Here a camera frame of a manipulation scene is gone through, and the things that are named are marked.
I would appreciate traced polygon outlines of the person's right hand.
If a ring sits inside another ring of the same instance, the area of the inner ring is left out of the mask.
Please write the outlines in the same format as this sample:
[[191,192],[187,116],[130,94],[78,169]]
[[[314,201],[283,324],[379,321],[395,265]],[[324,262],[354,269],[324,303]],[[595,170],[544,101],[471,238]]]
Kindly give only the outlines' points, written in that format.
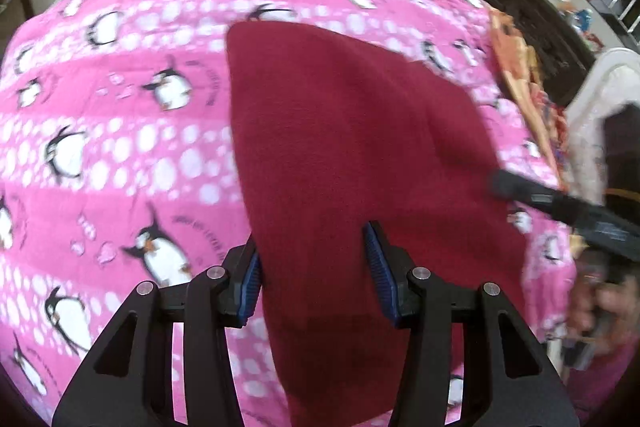
[[577,259],[570,291],[567,336],[594,355],[612,355],[639,338],[639,265],[614,267],[608,255],[588,248]]

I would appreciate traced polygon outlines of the pink sleeve forearm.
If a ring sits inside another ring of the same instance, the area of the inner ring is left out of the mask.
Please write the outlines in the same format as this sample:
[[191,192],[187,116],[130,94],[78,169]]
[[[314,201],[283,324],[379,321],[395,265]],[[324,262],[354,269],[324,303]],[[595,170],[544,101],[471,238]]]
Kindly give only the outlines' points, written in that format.
[[567,392],[582,425],[614,391],[637,351],[637,343],[627,343],[608,355],[596,355],[583,371],[571,369]]

